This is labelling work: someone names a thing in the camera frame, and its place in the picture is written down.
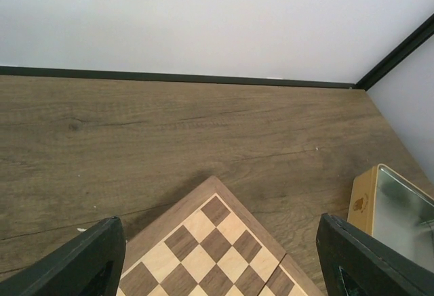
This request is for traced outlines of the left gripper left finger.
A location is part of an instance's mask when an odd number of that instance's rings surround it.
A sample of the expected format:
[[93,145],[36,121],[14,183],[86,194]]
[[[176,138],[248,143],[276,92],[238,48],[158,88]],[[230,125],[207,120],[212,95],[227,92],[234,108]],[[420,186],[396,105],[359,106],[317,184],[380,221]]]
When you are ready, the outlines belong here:
[[115,295],[125,259],[121,220],[108,217],[1,282],[2,295]]

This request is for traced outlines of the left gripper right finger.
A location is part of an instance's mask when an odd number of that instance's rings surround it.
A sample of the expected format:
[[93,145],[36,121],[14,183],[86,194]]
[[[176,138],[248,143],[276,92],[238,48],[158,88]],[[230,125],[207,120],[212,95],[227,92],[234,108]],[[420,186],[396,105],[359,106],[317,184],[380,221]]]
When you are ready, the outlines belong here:
[[324,213],[316,247],[329,295],[432,295],[433,273]]

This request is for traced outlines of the cream tin with light pieces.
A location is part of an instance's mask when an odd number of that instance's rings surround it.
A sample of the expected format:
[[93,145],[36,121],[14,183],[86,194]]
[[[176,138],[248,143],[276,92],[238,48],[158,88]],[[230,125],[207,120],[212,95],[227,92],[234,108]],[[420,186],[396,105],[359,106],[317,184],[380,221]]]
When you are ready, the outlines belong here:
[[433,271],[433,198],[379,164],[353,180],[347,221]]

